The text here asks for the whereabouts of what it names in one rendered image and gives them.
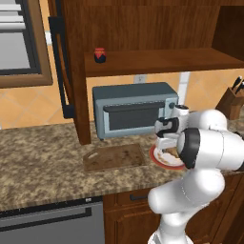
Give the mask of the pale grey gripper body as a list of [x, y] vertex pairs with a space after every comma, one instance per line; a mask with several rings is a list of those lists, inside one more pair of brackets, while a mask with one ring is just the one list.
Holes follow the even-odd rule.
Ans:
[[156, 135], [155, 147], [158, 150], [174, 148], [179, 135], [177, 133], [158, 133]]

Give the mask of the brown croissant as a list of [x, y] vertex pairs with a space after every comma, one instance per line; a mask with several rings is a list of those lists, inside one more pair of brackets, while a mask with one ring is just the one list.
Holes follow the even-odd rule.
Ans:
[[176, 148], [168, 148], [164, 150], [165, 153], [169, 153], [170, 155], [174, 156], [175, 158], [178, 158], [178, 153], [176, 151]]

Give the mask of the brown wooden cutting board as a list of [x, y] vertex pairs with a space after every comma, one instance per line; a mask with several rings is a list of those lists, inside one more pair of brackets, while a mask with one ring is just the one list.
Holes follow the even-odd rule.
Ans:
[[144, 166], [146, 160], [139, 144], [97, 148], [83, 156], [84, 171], [104, 172]]

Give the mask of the wooden base cabinet door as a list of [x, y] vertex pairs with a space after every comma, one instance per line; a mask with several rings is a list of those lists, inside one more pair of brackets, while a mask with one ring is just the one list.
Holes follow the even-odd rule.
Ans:
[[188, 223], [186, 233], [194, 244], [224, 244], [244, 201], [244, 173], [225, 175], [224, 192], [198, 212]]
[[105, 244], [148, 244], [159, 222], [147, 206], [105, 211]]

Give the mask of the red-lidded dark jam jar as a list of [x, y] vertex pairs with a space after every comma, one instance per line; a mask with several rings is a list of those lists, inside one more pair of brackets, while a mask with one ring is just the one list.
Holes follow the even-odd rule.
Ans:
[[106, 58], [107, 58], [107, 55], [106, 55], [106, 52], [105, 52], [105, 49], [104, 48], [96, 48], [94, 50], [94, 61], [96, 63], [105, 63], [106, 62]]

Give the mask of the pale pastry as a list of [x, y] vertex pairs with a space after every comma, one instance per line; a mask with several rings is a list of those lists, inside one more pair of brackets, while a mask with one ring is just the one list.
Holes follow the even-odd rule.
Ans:
[[155, 157], [160, 163], [168, 166], [176, 167], [180, 165], [180, 160], [167, 152], [166, 153], [157, 152], [155, 154]]

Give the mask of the red-rimmed white plate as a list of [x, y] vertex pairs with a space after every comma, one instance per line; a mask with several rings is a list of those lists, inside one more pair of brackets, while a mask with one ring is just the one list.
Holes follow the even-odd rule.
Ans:
[[149, 156], [150, 159], [159, 167], [163, 168], [163, 169], [167, 169], [167, 170], [183, 170], [184, 169], [184, 164], [180, 165], [180, 166], [167, 166], [164, 163], [160, 163], [154, 156], [154, 149], [155, 149], [155, 145], [151, 146], [150, 150], [149, 150]]

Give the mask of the blue-grey toaster oven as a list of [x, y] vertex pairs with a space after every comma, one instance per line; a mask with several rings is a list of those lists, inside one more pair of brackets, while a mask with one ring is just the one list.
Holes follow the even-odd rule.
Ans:
[[157, 118], [170, 118], [178, 94], [166, 82], [92, 88], [97, 137], [151, 133]]

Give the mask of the wooden drawer front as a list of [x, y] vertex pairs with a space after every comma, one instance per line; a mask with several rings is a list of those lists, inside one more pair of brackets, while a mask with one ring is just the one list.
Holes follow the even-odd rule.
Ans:
[[139, 205], [147, 205], [148, 198], [137, 200], [137, 201], [130, 201], [130, 194], [145, 195], [145, 194], [149, 194], [150, 190], [151, 188], [134, 190], [134, 191], [123, 192], [123, 193], [116, 193], [113, 198], [112, 206], [114, 208], [124, 208], [124, 207], [132, 207], [132, 206], [139, 206]]

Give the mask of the wooden knife block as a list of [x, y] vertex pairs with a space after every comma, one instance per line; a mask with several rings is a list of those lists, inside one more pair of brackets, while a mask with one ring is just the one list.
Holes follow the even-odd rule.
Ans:
[[244, 89], [239, 92], [235, 91], [236, 89], [228, 88], [215, 107], [229, 120], [238, 119], [240, 110], [244, 106]]

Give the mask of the grey dishwasher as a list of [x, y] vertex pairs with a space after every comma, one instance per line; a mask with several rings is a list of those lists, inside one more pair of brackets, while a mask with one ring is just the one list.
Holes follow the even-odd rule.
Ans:
[[103, 199], [0, 212], [0, 244], [105, 244]]

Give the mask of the wood-framed window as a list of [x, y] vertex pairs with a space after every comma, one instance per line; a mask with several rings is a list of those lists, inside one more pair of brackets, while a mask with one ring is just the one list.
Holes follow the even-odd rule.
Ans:
[[39, 0], [0, 0], [0, 89], [51, 84]]

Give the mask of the white wall outlet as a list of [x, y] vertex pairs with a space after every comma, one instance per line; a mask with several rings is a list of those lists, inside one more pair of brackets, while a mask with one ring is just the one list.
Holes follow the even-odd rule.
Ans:
[[133, 83], [134, 84], [142, 84], [145, 83], [147, 79], [147, 75], [146, 74], [137, 74], [134, 78], [133, 78]]

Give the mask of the wooden wall cabinet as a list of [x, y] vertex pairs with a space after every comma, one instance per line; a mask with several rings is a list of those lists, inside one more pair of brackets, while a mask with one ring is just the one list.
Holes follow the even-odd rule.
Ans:
[[244, 68], [244, 0], [82, 0], [80, 18], [88, 77]]

